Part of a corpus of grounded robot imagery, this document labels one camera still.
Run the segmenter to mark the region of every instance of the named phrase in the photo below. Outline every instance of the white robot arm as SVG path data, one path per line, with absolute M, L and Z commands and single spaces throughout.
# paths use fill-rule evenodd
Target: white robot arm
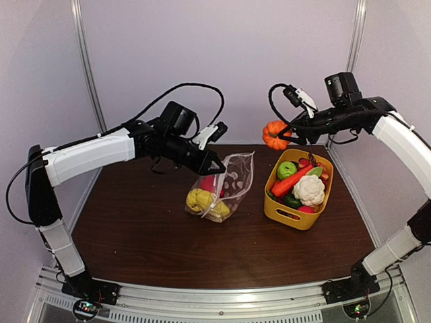
M 269 103 L 275 114 L 287 124 L 278 137 L 301 145 L 316 143 L 321 135 L 334 135 L 338 131 L 362 129 L 374 135 L 389 147 L 416 177 L 424 189 L 428 201 L 382 246 L 371 252 L 352 267 L 352 277 L 341 281 L 329 281 L 323 285 L 327 303 L 345 301 L 366 295 L 366 291 L 378 291 L 375 276 L 386 268 L 407 258 L 431 242 L 431 148 L 409 126 L 394 107 L 380 97 L 363 98 L 351 73 L 339 73 L 325 79 L 333 108 L 298 115 L 287 121 L 276 109 L 273 91 L 279 87 L 294 106 L 300 99 L 292 85 L 276 84 L 269 90 Z M 297 137 L 285 134 L 293 130 Z
M 65 276 L 63 292 L 103 303 L 115 304 L 117 284 L 92 278 L 63 221 L 53 188 L 77 175 L 117 162 L 141 157 L 171 159 L 199 175 L 226 171 L 207 143 L 217 141 L 227 126 L 211 124 L 193 138 L 184 138 L 196 114 L 169 102 L 160 117 L 149 122 L 132 120 L 105 135 L 59 147 L 29 151 L 26 194 L 29 216 L 40 232 L 46 247 L 53 253 Z

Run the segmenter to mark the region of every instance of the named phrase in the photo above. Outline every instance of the plastic bag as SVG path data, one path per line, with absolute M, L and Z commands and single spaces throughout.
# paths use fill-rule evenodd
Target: plastic bag
M 200 176 L 186 199 L 186 211 L 221 223 L 235 212 L 253 183 L 252 153 L 227 156 L 223 174 Z

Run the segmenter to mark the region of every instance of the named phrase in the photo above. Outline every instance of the cauliflower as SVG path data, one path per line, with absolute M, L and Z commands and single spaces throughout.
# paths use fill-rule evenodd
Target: cauliflower
M 319 205 L 325 199 L 325 185 L 316 175 L 305 175 L 296 183 L 293 193 L 303 205 Z

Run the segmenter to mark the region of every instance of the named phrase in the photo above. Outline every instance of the cucumber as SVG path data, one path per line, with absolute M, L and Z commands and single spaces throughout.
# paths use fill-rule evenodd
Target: cucumber
M 291 207 L 293 209 L 297 209 L 298 207 L 302 206 L 302 203 L 300 200 L 298 200 L 293 193 L 287 194 L 284 199 L 283 199 L 284 203 L 288 206 Z

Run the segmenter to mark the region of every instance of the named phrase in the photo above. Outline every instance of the black bracket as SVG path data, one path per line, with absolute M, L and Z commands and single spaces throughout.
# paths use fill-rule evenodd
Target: black bracket
M 370 281 L 361 286 L 360 289 L 353 287 L 352 278 L 341 279 L 339 281 L 328 281 L 322 286 L 323 296 L 327 304 L 348 301 L 355 298 L 365 297 L 367 293 L 372 294 L 380 291 L 380 286 L 376 281 Z
M 120 286 L 115 283 L 108 283 L 106 281 L 98 281 L 97 279 L 93 279 L 93 284 L 95 284 L 96 293 L 90 295 L 88 299 L 94 303 L 104 303 L 108 305 L 116 305 L 117 299 L 119 296 Z M 77 294 L 71 286 L 64 282 L 61 291 L 64 294 L 72 295 L 74 297 L 81 298 L 82 295 Z
M 352 267 L 352 276 L 338 281 L 327 281 L 322 286 L 327 304 L 366 297 L 380 291 L 376 276 L 367 273 L 362 260 Z

